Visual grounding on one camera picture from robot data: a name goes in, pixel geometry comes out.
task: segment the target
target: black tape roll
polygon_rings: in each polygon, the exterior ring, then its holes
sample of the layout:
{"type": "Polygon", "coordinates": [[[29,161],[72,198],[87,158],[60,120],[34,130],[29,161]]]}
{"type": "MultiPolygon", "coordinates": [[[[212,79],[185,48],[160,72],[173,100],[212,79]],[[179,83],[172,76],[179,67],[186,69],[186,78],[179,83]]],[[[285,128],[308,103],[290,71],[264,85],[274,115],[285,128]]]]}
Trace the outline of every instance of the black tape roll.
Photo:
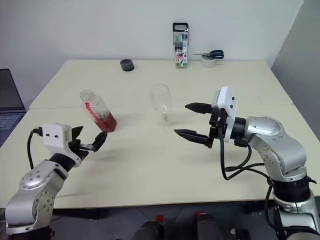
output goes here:
{"type": "Polygon", "coordinates": [[[123,71],[130,72],[135,69],[134,63],[131,59],[122,59],[120,65],[123,71]]]}

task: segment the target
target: glass stem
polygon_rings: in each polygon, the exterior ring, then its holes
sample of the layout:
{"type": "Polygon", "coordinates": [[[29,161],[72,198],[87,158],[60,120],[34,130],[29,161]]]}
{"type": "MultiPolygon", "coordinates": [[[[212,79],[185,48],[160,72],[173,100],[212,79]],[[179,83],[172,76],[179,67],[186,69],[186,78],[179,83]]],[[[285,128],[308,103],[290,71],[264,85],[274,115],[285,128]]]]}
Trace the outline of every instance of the glass stem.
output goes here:
{"type": "Polygon", "coordinates": [[[168,115],[165,112],[162,113],[162,117],[165,122],[168,122],[168,115]]]}

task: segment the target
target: table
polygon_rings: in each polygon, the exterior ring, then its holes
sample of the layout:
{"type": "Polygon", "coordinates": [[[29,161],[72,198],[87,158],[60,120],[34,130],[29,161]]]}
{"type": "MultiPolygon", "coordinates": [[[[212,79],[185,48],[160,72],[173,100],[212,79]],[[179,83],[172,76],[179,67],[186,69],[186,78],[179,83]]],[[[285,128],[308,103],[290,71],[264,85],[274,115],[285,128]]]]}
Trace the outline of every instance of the table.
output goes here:
{"type": "Polygon", "coordinates": [[[263,60],[218,61],[204,68],[190,61],[186,69],[173,61],[134,60],[135,69],[125,72],[119,60],[69,60],[43,89],[30,109],[72,108],[81,105],[80,92],[90,89],[112,110],[146,111],[149,88],[156,83],[169,86],[174,106],[192,102],[210,103],[216,90],[234,88],[239,105],[292,104],[263,60]]]}
{"type": "MultiPolygon", "coordinates": [[[[161,124],[151,107],[144,111],[114,109],[118,121],[104,146],[91,153],[81,166],[72,169],[55,201],[55,208],[97,208],[152,204],[245,201],[264,199],[266,180],[243,172],[226,181],[220,169],[220,145],[213,148],[188,142],[161,124]]],[[[320,181],[320,143],[293,104],[240,105],[237,115],[269,116],[278,119],[286,132],[297,139],[307,153],[308,175],[320,181]]],[[[209,132],[209,115],[196,114],[183,106],[169,115],[177,129],[209,132]]],[[[17,191],[21,177],[29,170],[27,138],[31,129],[44,123],[83,125],[79,139],[91,143],[99,129],[80,107],[31,109],[0,148],[0,207],[17,191]]],[[[49,157],[39,136],[31,142],[35,164],[49,157]]],[[[226,166],[237,165],[247,149],[225,144],[226,166]]],[[[262,160],[253,150],[250,163],[262,160]]],[[[320,186],[310,185],[316,196],[320,186]]]]}

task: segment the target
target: laptop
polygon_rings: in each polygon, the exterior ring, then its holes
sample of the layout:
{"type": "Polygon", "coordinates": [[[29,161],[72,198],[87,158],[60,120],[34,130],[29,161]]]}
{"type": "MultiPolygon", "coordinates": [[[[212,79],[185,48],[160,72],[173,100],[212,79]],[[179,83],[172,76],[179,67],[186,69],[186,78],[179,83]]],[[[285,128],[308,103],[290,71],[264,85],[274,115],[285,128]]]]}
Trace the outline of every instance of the laptop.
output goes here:
{"type": "Polygon", "coordinates": [[[9,69],[0,69],[0,147],[26,114],[9,69]]]}

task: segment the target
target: black cable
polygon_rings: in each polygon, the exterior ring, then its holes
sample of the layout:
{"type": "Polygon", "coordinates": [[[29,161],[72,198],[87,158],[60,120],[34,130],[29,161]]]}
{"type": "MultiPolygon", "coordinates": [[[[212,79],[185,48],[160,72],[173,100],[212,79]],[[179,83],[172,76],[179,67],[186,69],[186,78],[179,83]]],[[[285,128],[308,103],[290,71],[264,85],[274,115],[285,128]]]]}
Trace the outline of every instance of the black cable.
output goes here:
{"type": "Polygon", "coordinates": [[[248,145],[247,148],[248,148],[248,155],[246,156],[245,160],[242,163],[240,163],[238,166],[227,166],[225,168],[226,172],[233,172],[235,170],[241,169],[244,165],[246,165],[249,162],[252,154],[252,149],[250,145],[248,145]]]}
{"type": "Polygon", "coordinates": [[[26,143],[26,151],[28,153],[28,159],[29,159],[29,164],[31,169],[34,169],[34,163],[32,162],[31,150],[30,150],[31,138],[33,134],[34,134],[34,131],[32,130],[29,134],[28,142],[26,143]]]}
{"type": "MultiPolygon", "coordinates": [[[[251,172],[255,172],[257,174],[260,174],[262,176],[264,176],[265,178],[269,178],[265,173],[255,170],[255,169],[251,169],[253,167],[257,167],[257,166],[264,166],[263,163],[254,163],[254,164],[250,164],[248,166],[245,167],[241,167],[238,171],[236,171],[235,173],[231,174],[230,176],[226,175],[226,168],[225,168],[225,143],[224,143],[224,137],[223,137],[223,129],[222,127],[218,127],[218,135],[220,138],[220,165],[221,165],[221,172],[222,172],[222,176],[225,180],[230,180],[232,178],[234,178],[235,176],[237,176],[238,174],[242,173],[245,170],[251,171],[251,172]]],[[[247,158],[240,164],[242,165],[243,163],[246,164],[246,162],[248,162],[248,160],[251,157],[251,151],[249,150],[248,156],[247,158]]]]}
{"type": "Polygon", "coordinates": [[[268,200],[269,200],[269,197],[270,197],[270,193],[271,193],[271,190],[272,190],[272,186],[270,185],[269,186],[269,189],[268,189],[268,192],[266,193],[266,196],[265,196],[265,200],[264,200],[264,216],[265,216],[265,220],[267,222],[267,224],[275,229],[275,230],[278,230],[278,231],[303,231],[305,233],[312,233],[312,234],[316,234],[316,235],[319,235],[320,234],[312,229],[311,227],[308,227],[308,226],[277,226],[277,225],[274,225],[270,219],[269,219],[269,213],[268,213],[268,200]]]}

